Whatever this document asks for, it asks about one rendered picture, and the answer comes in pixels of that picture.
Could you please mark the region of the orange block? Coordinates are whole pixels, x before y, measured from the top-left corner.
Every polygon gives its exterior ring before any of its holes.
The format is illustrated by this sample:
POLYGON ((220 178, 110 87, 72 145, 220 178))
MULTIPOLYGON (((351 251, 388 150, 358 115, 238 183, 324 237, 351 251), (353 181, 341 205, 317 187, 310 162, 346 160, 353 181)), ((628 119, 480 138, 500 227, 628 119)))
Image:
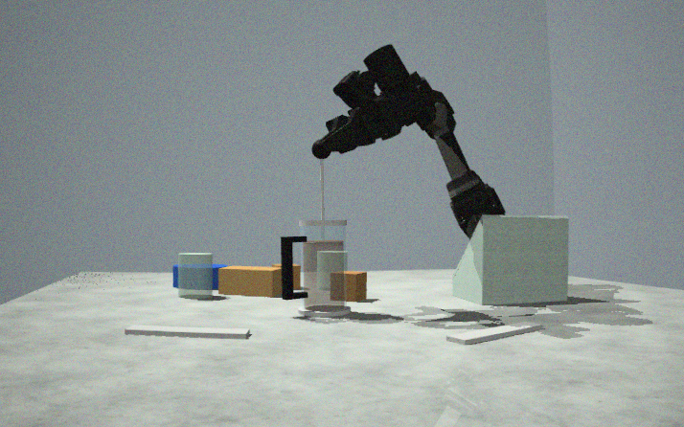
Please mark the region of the orange block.
POLYGON ((367 299, 367 272, 347 273, 347 302, 367 299))
MULTIPOLYGON (((301 266, 293 265, 293 289, 300 289, 301 266)), ((281 268, 281 264, 272 264, 272 268, 281 268)))

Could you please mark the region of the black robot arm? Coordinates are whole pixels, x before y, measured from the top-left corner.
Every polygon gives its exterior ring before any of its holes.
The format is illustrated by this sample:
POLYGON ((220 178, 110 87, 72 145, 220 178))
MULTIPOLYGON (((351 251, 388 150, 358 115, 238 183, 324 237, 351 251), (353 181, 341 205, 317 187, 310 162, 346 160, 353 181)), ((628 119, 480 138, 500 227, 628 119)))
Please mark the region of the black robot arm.
POLYGON ((453 133, 456 122, 450 104, 424 77, 417 72, 408 74, 392 45, 368 54, 363 63, 368 71, 350 72, 333 87, 333 93, 352 108, 349 115, 357 107, 364 105, 366 110, 373 107, 374 104, 366 106, 366 103, 382 95, 391 94, 400 100, 406 114, 404 124, 416 122, 436 140, 451 178, 446 184, 451 209, 459 227, 471 240, 482 214, 504 215, 505 210, 495 190, 469 168, 453 133), (374 92, 375 83, 379 96, 374 92))

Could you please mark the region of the glass french press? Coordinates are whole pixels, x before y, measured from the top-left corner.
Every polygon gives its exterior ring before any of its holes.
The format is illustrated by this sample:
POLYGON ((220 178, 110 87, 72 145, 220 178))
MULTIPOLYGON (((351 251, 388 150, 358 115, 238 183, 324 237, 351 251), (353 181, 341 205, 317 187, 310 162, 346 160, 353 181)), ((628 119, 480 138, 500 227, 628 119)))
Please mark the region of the glass french press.
POLYGON ((323 159, 331 154, 331 148, 323 149, 322 141, 315 141, 311 148, 313 155, 321 159, 322 220, 299 221, 301 236, 281 237, 283 300, 302 298, 299 314, 309 317, 351 313, 347 305, 347 220, 324 220, 323 159), (293 292, 292 242, 301 242, 300 292, 293 292))

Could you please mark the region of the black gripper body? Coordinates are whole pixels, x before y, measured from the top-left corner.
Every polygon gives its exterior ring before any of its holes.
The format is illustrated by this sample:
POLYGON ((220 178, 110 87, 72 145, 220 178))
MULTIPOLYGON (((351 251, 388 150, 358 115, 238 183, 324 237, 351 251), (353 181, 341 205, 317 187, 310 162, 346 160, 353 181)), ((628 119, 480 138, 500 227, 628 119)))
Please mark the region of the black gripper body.
POLYGON ((366 103, 366 106, 374 104, 373 107, 362 109, 364 116, 371 128, 375 139, 382 141, 391 139, 400 134, 401 127, 404 126, 406 114, 400 100, 394 95, 388 94, 380 96, 366 103))

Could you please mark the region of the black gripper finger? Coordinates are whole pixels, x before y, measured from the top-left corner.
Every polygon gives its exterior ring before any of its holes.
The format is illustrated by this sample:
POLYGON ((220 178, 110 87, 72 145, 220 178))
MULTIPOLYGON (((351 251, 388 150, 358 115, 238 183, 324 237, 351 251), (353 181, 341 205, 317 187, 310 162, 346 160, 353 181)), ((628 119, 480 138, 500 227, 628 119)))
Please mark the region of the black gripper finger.
MULTIPOLYGON (((336 131, 337 131, 338 129, 340 129, 342 126, 344 126, 344 125, 343 125, 343 123, 342 123, 340 117, 337 117, 337 118, 333 119, 333 120, 332 120, 332 130, 331 130, 331 132, 328 133, 325 137, 323 137, 323 138, 321 138, 321 139, 324 139, 324 140, 325 140, 327 137, 329 137, 330 135, 332 135, 334 132, 336 132, 336 131)), ((354 150, 354 149, 355 149, 354 146, 349 146, 349 147, 332 148, 331 151, 351 151, 351 150, 354 150)))
POLYGON ((367 146, 376 142, 375 136, 360 107, 351 111, 348 122, 321 142, 323 149, 367 146))

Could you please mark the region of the white flat bar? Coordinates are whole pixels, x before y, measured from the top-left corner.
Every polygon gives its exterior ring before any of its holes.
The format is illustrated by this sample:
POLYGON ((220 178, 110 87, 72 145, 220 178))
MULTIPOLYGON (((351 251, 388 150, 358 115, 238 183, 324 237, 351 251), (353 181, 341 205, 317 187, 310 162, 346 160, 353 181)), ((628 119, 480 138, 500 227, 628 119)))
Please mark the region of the white flat bar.
POLYGON ((217 328, 217 327, 185 327, 185 326, 137 326, 125 329, 125 334, 205 337, 205 338, 239 338, 247 339, 249 328, 217 328))
POLYGON ((459 345, 468 345, 489 340, 504 338, 506 336, 540 330, 544 325, 537 323, 516 323, 488 329, 481 329, 446 336, 446 340, 459 345))

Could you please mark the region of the tan rectangular block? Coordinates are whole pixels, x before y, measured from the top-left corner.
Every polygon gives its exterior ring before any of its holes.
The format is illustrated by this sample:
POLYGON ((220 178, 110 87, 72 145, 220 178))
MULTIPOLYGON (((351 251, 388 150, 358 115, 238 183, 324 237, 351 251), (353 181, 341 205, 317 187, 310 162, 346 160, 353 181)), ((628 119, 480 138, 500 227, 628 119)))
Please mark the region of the tan rectangular block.
POLYGON ((281 268, 228 266, 218 268, 218 294, 274 297, 283 293, 281 268))

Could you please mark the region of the blue cylinder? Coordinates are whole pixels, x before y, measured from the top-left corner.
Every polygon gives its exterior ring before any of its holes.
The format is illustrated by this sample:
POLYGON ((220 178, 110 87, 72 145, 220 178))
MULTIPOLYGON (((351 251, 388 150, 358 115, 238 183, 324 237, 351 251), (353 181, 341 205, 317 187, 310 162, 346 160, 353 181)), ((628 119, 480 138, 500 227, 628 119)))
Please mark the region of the blue cylinder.
MULTIPOLYGON (((224 264, 213 264, 213 289, 218 289, 218 268, 228 267, 224 264)), ((173 287, 178 288, 178 264, 173 266, 173 287)))

